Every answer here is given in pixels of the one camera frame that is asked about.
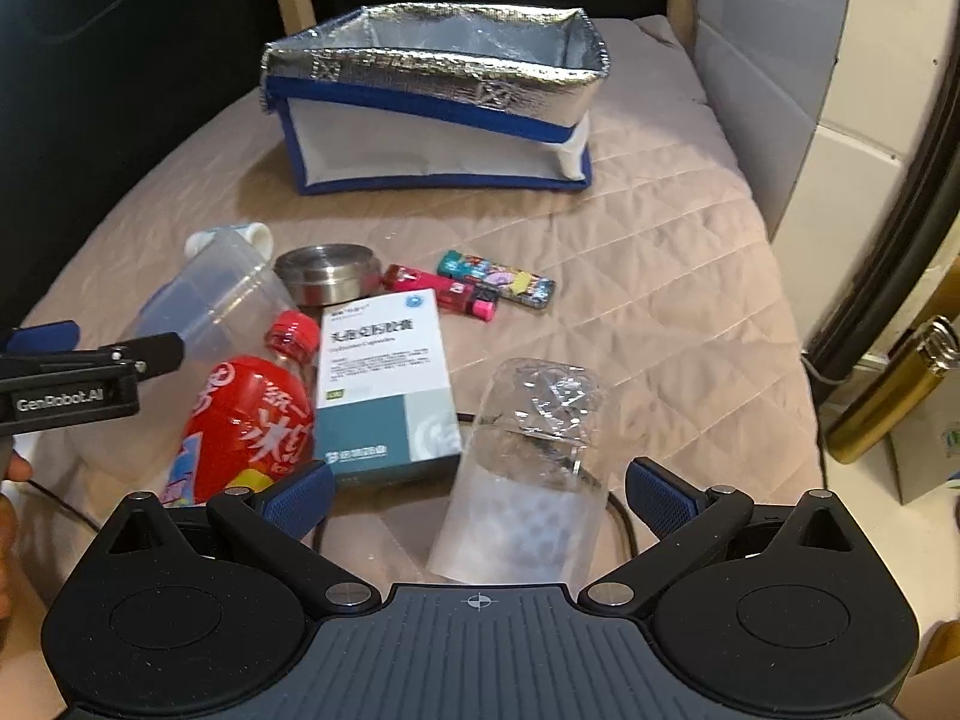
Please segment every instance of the bed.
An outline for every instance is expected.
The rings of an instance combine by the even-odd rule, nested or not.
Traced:
[[[724,482],[757,501],[796,501],[822,485],[816,419],[750,188],[669,20],[596,23],[613,69],[590,111],[588,190],[298,196],[280,125],[252,90],[123,198],[30,322],[73,317],[85,346],[113,341],[179,269],[191,232],[241,220],[270,225],[277,253],[360,242],[385,263],[430,269],[449,248],[476,252],[554,277],[558,288],[544,312],[510,306],[490,324],[443,316],[458,410],[476,409],[508,357],[586,365],[611,390],[605,451],[621,497],[626,464],[648,455],[701,487]],[[125,491],[82,461],[43,458],[42,449],[40,478],[95,517]],[[326,528],[325,554],[382,591],[431,579],[424,565],[448,488],[439,480],[347,491]],[[32,510],[25,560],[49,596],[86,536],[43,501],[24,505]],[[592,574],[624,557],[610,518]]]

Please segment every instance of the white wall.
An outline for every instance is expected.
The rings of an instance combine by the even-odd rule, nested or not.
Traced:
[[[774,232],[803,164],[847,0],[699,0],[694,60]]]
[[[850,288],[896,199],[955,12],[956,0],[850,0],[823,111],[773,239],[801,338]]]

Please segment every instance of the crosshair mark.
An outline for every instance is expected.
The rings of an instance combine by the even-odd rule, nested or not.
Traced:
[[[470,605],[472,608],[475,608],[477,611],[479,611],[482,608],[487,608],[491,604],[495,604],[496,601],[493,600],[493,598],[491,598],[490,596],[484,595],[483,593],[478,592],[477,594],[474,594],[469,598],[467,598],[467,600],[465,600],[464,603],[467,605]]]

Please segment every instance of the silver foil lining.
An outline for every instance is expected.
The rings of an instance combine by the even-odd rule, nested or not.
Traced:
[[[402,2],[363,7],[267,43],[266,79],[331,81],[430,95],[574,127],[610,73],[582,9]]]

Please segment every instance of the red plastic bottle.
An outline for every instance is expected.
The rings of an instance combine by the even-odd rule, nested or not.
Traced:
[[[270,359],[234,357],[208,376],[160,496],[165,505],[205,503],[234,485],[264,490],[301,459],[313,429],[307,385],[320,328],[284,311],[264,343]]]

